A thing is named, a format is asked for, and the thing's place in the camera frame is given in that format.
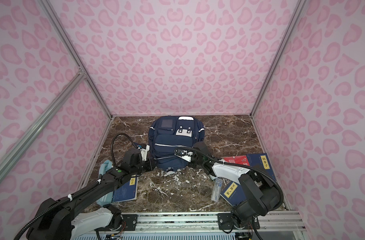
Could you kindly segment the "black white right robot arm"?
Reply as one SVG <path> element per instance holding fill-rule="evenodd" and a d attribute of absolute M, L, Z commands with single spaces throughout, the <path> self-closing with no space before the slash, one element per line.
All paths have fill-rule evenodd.
<path fill-rule="evenodd" d="M 214 157 L 204 142 L 193 147 L 179 146 L 174 154 L 194 167 L 201 167 L 206 174 L 228 179 L 238 184 L 246 199 L 233 207 L 231 220 L 236 228 L 254 224 L 254 218 L 266 216 L 284 202 L 284 193 L 280 185 L 265 171 L 256 168 L 226 162 Z"/>

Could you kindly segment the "blue book yellow label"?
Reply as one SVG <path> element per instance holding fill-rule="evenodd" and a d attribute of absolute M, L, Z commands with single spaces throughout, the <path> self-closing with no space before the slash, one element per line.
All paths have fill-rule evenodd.
<path fill-rule="evenodd" d="M 251 167 L 259 168 L 267 172 L 269 176 L 272 177 L 274 181 L 277 181 L 274 174 L 273 168 L 271 166 L 270 160 L 266 153 L 262 154 L 247 154 L 247 159 Z"/>
<path fill-rule="evenodd" d="M 232 181 L 228 182 L 225 188 L 221 191 L 221 197 L 233 207 L 247 199 L 242 187 Z"/>
<path fill-rule="evenodd" d="M 133 201 L 137 199 L 138 178 L 132 177 L 129 182 L 125 183 L 119 189 L 115 190 L 112 197 L 113 203 Z"/>

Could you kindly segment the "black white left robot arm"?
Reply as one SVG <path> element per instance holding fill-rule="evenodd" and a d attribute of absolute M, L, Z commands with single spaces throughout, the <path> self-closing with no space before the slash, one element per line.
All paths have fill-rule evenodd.
<path fill-rule="evenodd" d="M 132 178 L 153 171 L 156 165 L 156 160 L 142 155 L 140 149 L 128 150 L 120 164 L 107 170 L 94 183 L 57 201 L 52 198 L 44 201 L 35 217 L 18 232 L 15 239 L 26 235 L 29 240 L 71 240 L 93 230 L 124 229 L 121 210 L 112 204 L 105 204 L 86 215 L 83 211 Z"/>

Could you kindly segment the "navy blue student backpack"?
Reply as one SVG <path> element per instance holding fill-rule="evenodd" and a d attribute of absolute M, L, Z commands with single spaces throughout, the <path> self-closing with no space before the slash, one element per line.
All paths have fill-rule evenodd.
<path fill-rule="evenodd" d="M 160 117 L 152 123 L 148 131 L 149 152 L 159 169 L 166 172 L 177 171 L 187 167 L 191 158 L 177 156 L 175 149 L 191 148 L 204 138 L 204 124 L 194 117 Z"/>

